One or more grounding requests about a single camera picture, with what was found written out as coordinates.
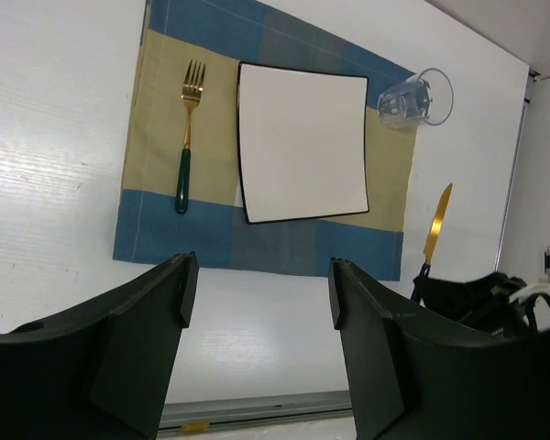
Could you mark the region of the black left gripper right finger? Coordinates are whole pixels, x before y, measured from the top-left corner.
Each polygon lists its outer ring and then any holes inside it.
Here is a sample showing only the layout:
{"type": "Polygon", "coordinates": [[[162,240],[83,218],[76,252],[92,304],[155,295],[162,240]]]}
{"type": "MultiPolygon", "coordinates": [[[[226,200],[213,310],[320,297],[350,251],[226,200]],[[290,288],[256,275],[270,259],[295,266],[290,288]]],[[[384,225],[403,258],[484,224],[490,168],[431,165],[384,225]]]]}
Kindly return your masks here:
{"type": "Polygon", "coordinates": [[[360,439],[550,439],[550,329],[456,323],[335,258],[328,275],[360,439]]]}

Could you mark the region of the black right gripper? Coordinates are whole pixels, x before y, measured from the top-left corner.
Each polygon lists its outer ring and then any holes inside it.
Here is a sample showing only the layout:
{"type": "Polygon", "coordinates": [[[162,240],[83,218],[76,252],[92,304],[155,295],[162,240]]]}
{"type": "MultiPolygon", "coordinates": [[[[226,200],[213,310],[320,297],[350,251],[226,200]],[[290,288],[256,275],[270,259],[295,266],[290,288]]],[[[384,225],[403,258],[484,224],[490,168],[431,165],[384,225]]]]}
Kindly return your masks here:
{"type": "Polygon", "coordinates": [[[524,337],[536,332],[525,307],[510,297],[526,286],[501,272],[468,282],[418,276],[413,280],[415,298],[424,307],[451,321],[494,336],[524,337]]]}

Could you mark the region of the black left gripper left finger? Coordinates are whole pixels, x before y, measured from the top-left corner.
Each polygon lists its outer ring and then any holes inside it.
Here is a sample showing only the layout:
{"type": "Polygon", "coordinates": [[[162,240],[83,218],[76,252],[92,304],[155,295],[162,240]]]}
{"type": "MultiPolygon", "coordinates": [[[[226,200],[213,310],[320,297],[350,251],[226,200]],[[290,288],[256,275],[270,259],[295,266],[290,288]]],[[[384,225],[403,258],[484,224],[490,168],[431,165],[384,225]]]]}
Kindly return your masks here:
{"type": "Polygon", "coordinates": [[[198,271],[180,254],[0,333],[0,439],[154,438],[198,271]]]}

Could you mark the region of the gold knife green handle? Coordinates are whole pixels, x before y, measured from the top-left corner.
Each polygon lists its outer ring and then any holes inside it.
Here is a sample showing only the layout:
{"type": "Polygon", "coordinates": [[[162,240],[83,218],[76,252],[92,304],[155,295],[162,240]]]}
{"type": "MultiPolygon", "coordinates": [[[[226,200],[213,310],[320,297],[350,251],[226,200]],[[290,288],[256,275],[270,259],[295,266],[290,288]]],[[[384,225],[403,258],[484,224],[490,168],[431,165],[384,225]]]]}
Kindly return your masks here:
{"type": "Polygon", "coordinates": [[[443,190],[436,206],[434,217],[423,247],[424,261],[418,275],[419,278],[427,278],[429,276],[432,258],[444,223],[444,217],[446,215],[446,209],[448,207],[452,189],[453,183],[450,182],[443,190]]]}

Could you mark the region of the clear plastic cup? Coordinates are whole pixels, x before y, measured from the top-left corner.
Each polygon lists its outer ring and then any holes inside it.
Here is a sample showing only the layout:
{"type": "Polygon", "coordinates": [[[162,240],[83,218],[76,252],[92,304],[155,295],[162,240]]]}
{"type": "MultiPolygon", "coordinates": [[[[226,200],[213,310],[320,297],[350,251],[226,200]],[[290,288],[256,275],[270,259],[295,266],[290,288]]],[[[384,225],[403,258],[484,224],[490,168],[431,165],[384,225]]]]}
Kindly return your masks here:
{"type": "Polygon", "coordinates": [[[438,127],[451,116],[454,88],[448,76],[428,68],[394,85],[379,96],[381,122],[394,129],[438,127]]]}

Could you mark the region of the white square plate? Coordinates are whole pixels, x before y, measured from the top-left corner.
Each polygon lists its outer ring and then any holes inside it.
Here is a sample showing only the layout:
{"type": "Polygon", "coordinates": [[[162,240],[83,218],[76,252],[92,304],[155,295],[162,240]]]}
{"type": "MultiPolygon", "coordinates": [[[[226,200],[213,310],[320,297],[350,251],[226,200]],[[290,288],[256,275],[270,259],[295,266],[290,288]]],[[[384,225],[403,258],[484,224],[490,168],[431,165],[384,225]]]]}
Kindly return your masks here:
{"type": "Polygon", "coordinates": [[[364,214],[365,76],[240,63],[237,150],[247,222],[364,214]]]}

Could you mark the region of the gold fork green handle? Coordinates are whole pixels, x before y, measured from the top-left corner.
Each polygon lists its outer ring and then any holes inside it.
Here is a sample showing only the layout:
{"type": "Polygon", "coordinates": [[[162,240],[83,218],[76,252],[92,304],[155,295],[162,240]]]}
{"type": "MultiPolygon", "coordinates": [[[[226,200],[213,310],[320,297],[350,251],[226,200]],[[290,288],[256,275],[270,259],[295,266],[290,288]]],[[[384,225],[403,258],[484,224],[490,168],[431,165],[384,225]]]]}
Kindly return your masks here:
{"type": "Polygon", "coordinates": [[[185,214],[189,205],[189,184],[192,156],[192,118],[194,110],[201,102],[201,97],[204,90],[205,69],[206,67],[204,63],[191,60],[187,67],[181,89],[181,101],[186,110],[186,121],[175,199],[175,210],[179,215],[185,214]]]}

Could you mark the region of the blue beige striped placemat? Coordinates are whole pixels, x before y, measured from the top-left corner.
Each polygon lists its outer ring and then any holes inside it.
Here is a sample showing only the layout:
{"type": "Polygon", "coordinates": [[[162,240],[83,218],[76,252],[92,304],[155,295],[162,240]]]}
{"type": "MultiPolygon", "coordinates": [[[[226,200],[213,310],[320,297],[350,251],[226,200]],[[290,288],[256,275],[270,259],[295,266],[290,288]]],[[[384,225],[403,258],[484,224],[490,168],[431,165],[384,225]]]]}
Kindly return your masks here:
{"type": "Polygon", "coordinates": [[[350,41],[257,1],[146,5],[113,257],[158,264],[194,252],[205,268],[323,277],[333,257],[382,281],[401,275],[403,221],[416,132],[380,122],[379,95],[410,72],[350,41]],[[192,113],[189,205],[175,210],[191,60],[205,64],[192,113]],[[237,155],[240,62],[368,78],[365,214],[252,225],[237,155]]]}

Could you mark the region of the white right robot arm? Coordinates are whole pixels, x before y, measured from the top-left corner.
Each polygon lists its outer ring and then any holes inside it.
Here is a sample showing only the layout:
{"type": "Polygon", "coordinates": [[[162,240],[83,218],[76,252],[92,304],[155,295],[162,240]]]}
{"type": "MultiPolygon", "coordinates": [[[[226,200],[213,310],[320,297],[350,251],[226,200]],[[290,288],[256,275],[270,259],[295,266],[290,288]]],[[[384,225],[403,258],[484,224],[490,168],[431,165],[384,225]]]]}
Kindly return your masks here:
{"type": "MultiPolygon", "coordinates": [[[[550,248],[544,253],[550,274],[550,248]]],[[[467,282],[429,276],[423,264],[413,280],[411,300],[466,327],[505,338],[520,338],[540,331],[535,306],[544,302],[550,312],[550,282],[528,284],[502,272],[467,282]]]]}

